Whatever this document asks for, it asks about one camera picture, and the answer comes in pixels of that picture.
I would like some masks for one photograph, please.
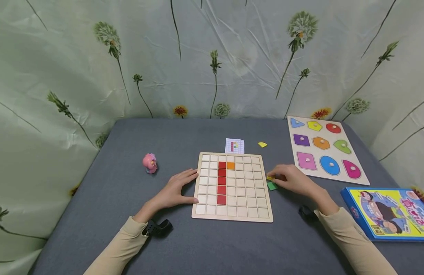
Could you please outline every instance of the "green tile piece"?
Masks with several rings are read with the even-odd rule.
[[[270,191],[276,190],[278,188],[278,186],[272,181],[267,182],[267,186]]]

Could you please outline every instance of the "gray tablecloth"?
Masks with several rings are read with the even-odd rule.
[[[344,125],[371,187],[397,187],[350,127]],[[200,152],[223,152],[226,138],[245,140],[248,154],[261,154],[266,171],[293,163],[287,121],[269,119],[125,119],[118,121],[67,206],[32,269],[34,275],[80,275],[107,246],[129,215],[154,196],[169,177],[196,168]],[[268,144],[261,148],[258,142]],[[159,170],[141,162],[154,153]],[[345,206],[344,182],[313,178]],[[185,194],[194,194],[194,183]],[[148,240],[124,274],[354,274],[322,226],[298,215],[303,197],[270,192],[273,223],[192,219],[190,205],[160,212],[173,231]],[[398,274],[424,274],[424,243],[376,243]]]

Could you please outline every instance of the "beige sleeve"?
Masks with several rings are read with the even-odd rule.
[[[339,212],[329,216],[318,210],[314,212],[334,242],[342,249],[357,275],[397,275],[345,208],[342,207]]]
[[[129,217],[111,243],[88,267],[84,275],[120,275],[132,257],[137,255],[148,236],[141,232],[148,223],[137,223]]]

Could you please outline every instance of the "black wrist strap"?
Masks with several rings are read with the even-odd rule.
[[[319,220],[317,215],[313,211],[311,211],[311,209],[308,208],[308,206],[306,205],[302,205],[299,208],[299,215],[302,217],[302,219],[310,223]]]
[[[172,229],[172,224],[169,220],[163,220],[162,223],[157,225],[153,220],[148,221],[148,226],[142,231],[142,235],[150,235],[156,237],[162,237],[168,234]]]

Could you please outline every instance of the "green heart piece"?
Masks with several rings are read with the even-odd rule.
[[[336,142],[334,142],[334,147],[341,150],[345,154],[351,154],[351,149],[348,148],[348,142],[346,140],[337,140]]]

